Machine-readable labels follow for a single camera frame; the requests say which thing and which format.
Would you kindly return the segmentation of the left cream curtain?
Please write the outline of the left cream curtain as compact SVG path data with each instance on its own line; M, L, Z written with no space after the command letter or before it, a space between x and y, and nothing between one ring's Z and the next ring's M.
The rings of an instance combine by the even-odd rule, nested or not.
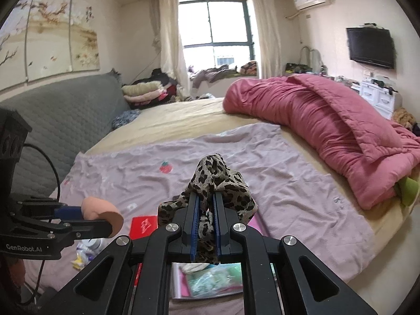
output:
M179 0L150 0L150 19L160 68L178 82L178 95L186 99L191 96L191 86L179 31Z

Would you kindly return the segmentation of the pink book tray box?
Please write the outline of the pink book tray box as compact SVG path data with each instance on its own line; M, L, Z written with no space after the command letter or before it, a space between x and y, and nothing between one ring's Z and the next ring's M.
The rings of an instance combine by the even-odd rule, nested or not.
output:
M240 263L173 263L171 283L170 295L178 301L214 299L243 292Z

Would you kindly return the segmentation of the white purple snack packet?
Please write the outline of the white purple snack packet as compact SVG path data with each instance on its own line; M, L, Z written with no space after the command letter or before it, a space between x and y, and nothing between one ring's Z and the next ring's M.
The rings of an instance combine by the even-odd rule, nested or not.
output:
M87 264L89 264L96 254L91 250L87 245L82 241L77 244L76 248L76 258L71 262L71 265L75 270L82 270Z

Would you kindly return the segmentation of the blue patterned cloth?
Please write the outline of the blue patterned cloth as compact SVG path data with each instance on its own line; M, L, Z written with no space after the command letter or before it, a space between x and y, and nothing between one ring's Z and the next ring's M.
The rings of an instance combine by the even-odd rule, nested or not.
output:
M131 109L124 111L122 114L116 116L112 120L112 130L116 130L122 126L125 126L134 120L136 120L139 115L141 114L141 111L139 109Z

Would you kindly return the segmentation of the white round tin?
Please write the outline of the white round tin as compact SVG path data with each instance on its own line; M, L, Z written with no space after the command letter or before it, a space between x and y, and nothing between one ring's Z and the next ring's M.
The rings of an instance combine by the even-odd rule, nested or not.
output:
M87 255L98 255L105 248L106 242L103 238L84 239L80 242L81 250Z

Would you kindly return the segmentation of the pink red quilt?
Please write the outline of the pink red quilt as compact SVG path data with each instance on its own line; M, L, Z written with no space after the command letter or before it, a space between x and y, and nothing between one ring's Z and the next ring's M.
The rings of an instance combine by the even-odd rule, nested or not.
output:
M325 77L242 78L229 87L223 107L291 128L347 179L364 210L395 196L397 183L419 166L417 136Z

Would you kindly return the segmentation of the purple strawberry print blanket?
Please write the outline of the purple strawberry print blanket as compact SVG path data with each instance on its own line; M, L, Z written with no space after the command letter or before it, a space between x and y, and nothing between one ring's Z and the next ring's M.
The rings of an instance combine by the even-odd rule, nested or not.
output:
M79 154L61 201L67 230L90 211L117 226L41 314L166 314L179 262L210 262L192 292L242 289L246 314L373 313L346 283L371 259L371 228L277 125Z

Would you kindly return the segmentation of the leopard print cloth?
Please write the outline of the leopard print cloth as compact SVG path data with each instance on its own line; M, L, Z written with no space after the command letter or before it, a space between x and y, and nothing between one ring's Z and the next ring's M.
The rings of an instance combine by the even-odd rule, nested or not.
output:
M238 219L244 224L248 224L258 210L242 174L229 168L220 154L208 155L201 159L184 191L158 207L158 225L163 226L172 222L176 211L188 206L192 193L199 197L200 221L196 263L219 263L216 257L214 230L213 195L216 192L221 193L224 206L236 211Z

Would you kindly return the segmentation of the right cream curtain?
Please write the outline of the right cream curtain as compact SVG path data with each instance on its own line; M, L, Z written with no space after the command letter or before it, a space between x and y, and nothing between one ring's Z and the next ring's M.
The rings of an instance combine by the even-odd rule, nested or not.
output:
M252 0L260 48L260 78L279 76L282 72L281 40L275 0Z

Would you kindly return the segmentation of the window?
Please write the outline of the window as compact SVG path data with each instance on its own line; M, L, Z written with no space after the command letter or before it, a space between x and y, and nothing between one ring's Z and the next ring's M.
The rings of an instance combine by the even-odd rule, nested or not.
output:
M255 58L246 0L197 0L179 4L184 60L194 71Z

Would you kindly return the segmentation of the floral white scrunchie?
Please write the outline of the floral white scrunchie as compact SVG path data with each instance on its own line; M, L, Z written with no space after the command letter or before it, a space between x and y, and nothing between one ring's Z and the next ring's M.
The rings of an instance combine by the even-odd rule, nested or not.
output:
M209 266L209 263L179 263L179 269L185 275L191 275L195 272L200 272Z

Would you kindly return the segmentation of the green pillow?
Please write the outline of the green pillow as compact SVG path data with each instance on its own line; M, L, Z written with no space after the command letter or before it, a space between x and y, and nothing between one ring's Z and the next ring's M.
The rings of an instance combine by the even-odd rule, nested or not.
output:
M404 206L409 207L414 203L419 192L419 183L417 181L404 177L394 187Z

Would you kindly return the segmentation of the black wall television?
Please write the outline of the black wall television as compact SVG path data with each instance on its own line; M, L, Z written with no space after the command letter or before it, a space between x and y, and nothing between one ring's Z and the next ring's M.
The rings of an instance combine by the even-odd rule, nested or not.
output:
M387 29L346 28L350 59L367 65L395 68L394 41Z

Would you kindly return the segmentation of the clothes pile on sill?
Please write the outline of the clothes pile on sill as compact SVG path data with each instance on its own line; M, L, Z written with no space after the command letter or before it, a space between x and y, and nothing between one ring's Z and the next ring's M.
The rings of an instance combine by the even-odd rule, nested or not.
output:
M214 83L230 77L256 76L257 72L258 66L255 60L246 63L240 69L237 67L230 68L227 64L224 64L220 67L213 67L197 72L192 79L192 87L199 88L200 84L204 81Z

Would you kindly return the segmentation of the wall painting panels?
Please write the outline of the wall painting panels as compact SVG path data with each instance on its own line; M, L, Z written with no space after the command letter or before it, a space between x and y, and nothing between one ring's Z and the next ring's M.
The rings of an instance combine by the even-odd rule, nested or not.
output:
M94 19L83 0L19 0L1 26L1 89L99 70Z

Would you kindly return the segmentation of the folded blankets stack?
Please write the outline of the folded blankets stack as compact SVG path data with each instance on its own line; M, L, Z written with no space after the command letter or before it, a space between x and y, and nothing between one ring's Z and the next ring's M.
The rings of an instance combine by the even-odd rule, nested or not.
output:
M150 104L155 99L159 102L169 95L167 89L158 80L124 85L121 90L128 103L139 105Z

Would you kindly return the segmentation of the air conditioner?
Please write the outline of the air conditioner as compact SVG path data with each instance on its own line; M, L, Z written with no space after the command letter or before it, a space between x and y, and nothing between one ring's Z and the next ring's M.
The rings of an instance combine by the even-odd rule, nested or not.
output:
M294 0L295 8L300 12L307 9L328 5L329 0Z

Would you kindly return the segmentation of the green tissue packet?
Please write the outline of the green tissue packet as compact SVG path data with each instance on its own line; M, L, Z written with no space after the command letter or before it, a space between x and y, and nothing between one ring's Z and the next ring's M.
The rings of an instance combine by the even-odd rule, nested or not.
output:
M243 290L240 263L210 265L185 277L189 294L194 298L221 297Z

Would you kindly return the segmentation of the white drawer cabinet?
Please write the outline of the white drawer cabinet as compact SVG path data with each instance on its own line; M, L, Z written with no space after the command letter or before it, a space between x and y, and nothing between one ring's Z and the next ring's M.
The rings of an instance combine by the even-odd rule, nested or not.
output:
M393 113L402 107L402 96L392 87L379 87L379 85L362 81L360 96L386 119L391 119Z

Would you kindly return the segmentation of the red tissue pack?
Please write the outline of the red tissue pack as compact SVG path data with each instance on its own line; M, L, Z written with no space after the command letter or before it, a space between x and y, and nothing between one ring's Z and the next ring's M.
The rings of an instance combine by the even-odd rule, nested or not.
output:
M157 216L137 216L132 219L130 239L137 240L150 236L158 228Z

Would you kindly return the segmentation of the cream curtain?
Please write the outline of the cream curtain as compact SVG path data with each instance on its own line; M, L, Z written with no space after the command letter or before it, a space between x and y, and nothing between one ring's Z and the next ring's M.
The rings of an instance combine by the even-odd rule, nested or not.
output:
M160 68L178 82L178 95L186 99L191 96L191 86L179 31L179 0L150 0L150 19Z
M252 0L260 48L260 78L279 76L282 72L281 40L275 0Z

